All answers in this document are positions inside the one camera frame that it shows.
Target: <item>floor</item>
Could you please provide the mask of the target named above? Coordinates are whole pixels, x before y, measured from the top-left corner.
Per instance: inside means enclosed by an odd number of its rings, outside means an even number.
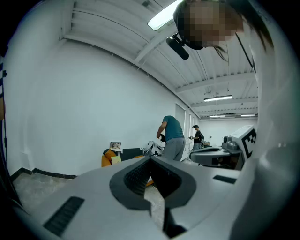
[[[198,164],[191,162],[189,159],[185,159],[182,162],[198,166]],[[39,173],[33,175],[22,173],[14,180],[14,186],[24,209],[30,214],[44,199],[62,188],[69,181],[72,180],[50,177]],[[144,198],[151,202],[151,216],[153,221],[162,229],[165,213],[165,201],[163,197],[155,187],[148,186],[146,187]]]

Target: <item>ceiling light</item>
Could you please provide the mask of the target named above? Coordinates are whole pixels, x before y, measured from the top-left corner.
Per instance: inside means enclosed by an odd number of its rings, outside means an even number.
[[[219,97],[210,97],[210,98],[205,98],[205,102],[210,102],[210,101],[218,101],[218,100],[224,100],[224,99],[231,99],[233,96],[232,95],[227,95],[227,96],[219,96]]]
[[[243,114],[241,117],[255,117],[255,114]]]
[[[218,115],[218,116],[210,116],[210,118],[223,118],[225,115]]]
[[[148,26],[153,30],[158,30],[162,26],[164,26],[168,21],[173,19],[173,13],[178,4],[180,4],[183,0],[177,0],[171,5],[167,6],[163,10],[161,10],[158,14],[155,15],[149,22]]]

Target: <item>ceiling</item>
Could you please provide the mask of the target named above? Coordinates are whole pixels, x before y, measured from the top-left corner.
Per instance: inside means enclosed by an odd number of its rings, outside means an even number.
[[[185,46],[183,60],[165,42],[177,31],[171,20],[157,31],[147,23],[175,0],[75,0],[62,12],[64,38],[106,49],[143,69],[176,94],[201,119],[210,115],[257,113],[257,83],[237,40],[221,43],[222,60],[213,48],[200,51]],[[249,44],[239,37],[250,59]],[[232,95],[230,100],[204,102],[204,98]]]

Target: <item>gray pants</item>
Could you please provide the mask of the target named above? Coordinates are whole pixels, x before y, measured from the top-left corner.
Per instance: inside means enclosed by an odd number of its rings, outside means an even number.
[[[194,143],[193,151],[200,149],[200,143]]]
[[[184,137],[171,138],[165,143],[165,149],[162,156],[169,160],[175,160],[179,162],[185,146],[186,140]]]

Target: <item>black baseboard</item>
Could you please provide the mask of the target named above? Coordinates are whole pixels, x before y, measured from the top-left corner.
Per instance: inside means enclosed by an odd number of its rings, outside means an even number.
[[[31,170],[21,167],[18,171],[16,171],[13,175],[10,176],[11,181],[16,180],[16,178],[19,177],[21,175],[21,173],[26,173],[29,175],[39,173],[39,174],[43,174],[43,175],[47,175],[47,176],[51,176],[51,177],[55,177],[55,178],[65,178],[65,179],[74,179],[75,177],[77,177],[76,175],[66,175],[66,174],[60,174],[60,173],[55,173],[55,172],[47,172],[47,171],[43,171],[43,170],[40,170],[37,168],[35,168],[31,171]]]

